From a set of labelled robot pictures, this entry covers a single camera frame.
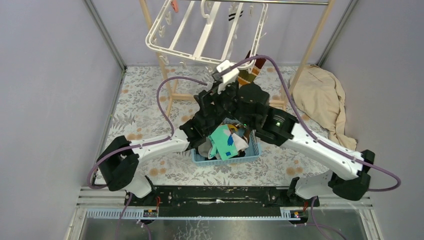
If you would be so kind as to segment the maroon olive striped sock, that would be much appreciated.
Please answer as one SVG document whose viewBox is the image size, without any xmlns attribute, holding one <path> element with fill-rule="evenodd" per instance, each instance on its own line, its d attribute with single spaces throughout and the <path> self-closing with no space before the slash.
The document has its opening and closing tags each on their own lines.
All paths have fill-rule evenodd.
<svg viewBox="0 0 424 240">
<path fill-rule="evenodd" d="M 248 70 L 248 69 L 241 70 L 237 77 L 237 81 L 239 85 L 244 86 L 244 85 L 253 83 L 256 77 L 261 72 L 262 67 L 264 66 L 266 61 L 267 60 L 265 58 L 259 58 L 256 60 L 251 70 Z"/>
</svg>

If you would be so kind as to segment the brown white striped sock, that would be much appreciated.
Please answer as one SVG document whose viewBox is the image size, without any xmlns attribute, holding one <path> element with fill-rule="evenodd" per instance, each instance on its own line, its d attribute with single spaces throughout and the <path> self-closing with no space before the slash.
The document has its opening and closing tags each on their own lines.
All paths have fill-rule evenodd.
<svg viewBox="0 0 424 240">
<path fill-rule="evenodd" d="M 242 123 L 232 123 L 232 133 L 244 138 L 247 142 L 250 140 L 251 130 Z"/>
</svg>

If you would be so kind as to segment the teal patterned sock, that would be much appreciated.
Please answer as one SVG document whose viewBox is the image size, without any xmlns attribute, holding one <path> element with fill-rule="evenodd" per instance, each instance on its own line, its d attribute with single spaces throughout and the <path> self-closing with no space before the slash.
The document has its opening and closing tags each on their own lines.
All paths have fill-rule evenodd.
<svg viewBox="0 0 424 240">
<path fill-rule="evenodd" d="M 232 132 L 227 124 L 218 126 L 214 132 L 208 136 L 211 142 L 211 149 L 208 152 L 208 158 L 216 158 L 227 161 L 238 154 Z"/>
</svg>

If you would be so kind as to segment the white ankle sock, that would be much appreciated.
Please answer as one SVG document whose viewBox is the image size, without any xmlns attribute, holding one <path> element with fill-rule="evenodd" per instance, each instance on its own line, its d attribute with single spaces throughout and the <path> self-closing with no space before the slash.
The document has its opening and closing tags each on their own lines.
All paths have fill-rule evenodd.
<svg viewBox="0 0 424 240">
<path fill-rule="evenodd" d="M 236 133 L 231 134 L 233 145 L 237 152 L 244 151 L 249 147 L 247 140 L 244 137 L 240 137 Z"/>
</svg>

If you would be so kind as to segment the white plastic clip hanger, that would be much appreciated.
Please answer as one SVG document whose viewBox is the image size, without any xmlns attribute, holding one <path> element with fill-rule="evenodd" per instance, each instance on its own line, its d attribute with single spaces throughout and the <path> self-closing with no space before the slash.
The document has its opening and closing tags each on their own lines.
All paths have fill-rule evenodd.
<svg viewBox="0 0 424 240">
<path fill-rule="evenodd" d="M 225 60 L 237 63 L 255 56 L 267 20 L 268 4 L 253 1 L 182 0 L 179 12 L 174 12 L 171 0 L 166 0 L 145 38 L 146 46 L 159 54 L 165 65 L 169 58 L 180 64 L 197 63 L 216 66 Z M 229 37 L 229 8 L 242 4 L 238 19 L 237 39 L 229 59 L 226 59 Z"/>
</svg>

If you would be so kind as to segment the white black striped sock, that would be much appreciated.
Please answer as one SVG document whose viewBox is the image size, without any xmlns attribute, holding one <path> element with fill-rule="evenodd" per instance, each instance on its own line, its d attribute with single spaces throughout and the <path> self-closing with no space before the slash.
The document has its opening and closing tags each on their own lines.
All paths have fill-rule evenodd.
<svg viewBox="0 0 424 240">
<path fill-rule="evenodd" d="M 229 59 L 232 54 L 234 48 L 234 41 L 237 39 L 237 31 L 239 27 L 238 20 L 244 12 L 241 3 L 238 5 L 234 3 L 228 11 L 228 35 L 230 39 L 226 52 L 226 59 Z"/>
</svg>

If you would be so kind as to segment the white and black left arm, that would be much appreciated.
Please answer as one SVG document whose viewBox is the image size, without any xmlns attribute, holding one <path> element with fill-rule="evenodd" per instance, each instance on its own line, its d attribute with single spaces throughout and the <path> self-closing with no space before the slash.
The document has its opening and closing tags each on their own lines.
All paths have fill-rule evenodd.
<svg viewBox="0 0 424 240">
<path fill-rule="evenodd" d="M 195 95 L 200 109 L 194 117 L 171 133 L 130 141 L 124 135 L 116 137 L 100 154 L 93 167 L 100 171 L 105 184 L 92 185 L 92 189 L 108 188 L 115 192 L 126 190 L 144 206 L 152 204 L 155 192 L 146 177 L 136 177 L 135 172 L 141 161 L 151 160 L 170 153 L 195 149 L 206 142 L 228 115 L 226 107 L 232 97 L 222 91 L 201 91 Z"/>
</svg>

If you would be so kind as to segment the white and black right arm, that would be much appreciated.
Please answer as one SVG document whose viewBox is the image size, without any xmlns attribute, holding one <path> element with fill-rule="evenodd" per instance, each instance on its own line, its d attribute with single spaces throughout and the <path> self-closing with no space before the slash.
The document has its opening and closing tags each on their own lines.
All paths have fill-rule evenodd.
<svg viewBox="0 0 424 240">
<path fill-rule="evenodd" d="M 219 155 L 222 160 L 228 160 L 248 146 L 246 137 L 222 126 L 224 119 L 229 118 L 253 131 L 263 142 L 290 148 L 328 168 L 327 172 L 310 179 L 294 179 L 286 193 L 291 205 L 299 206 L 306 199 L 331 193 L 358 201 L 368 191 L 369 170 L 375 157 L 372 151 L 352 151 L 308 132 L 297 117 L 271 107 L 270 95 L 258 85 L 234 83 L 222 91 L 214 86 L 194 98 L 201 117 L 205 119 L 201 129 L 211 142 L 210 158 Z"/>
</svg>

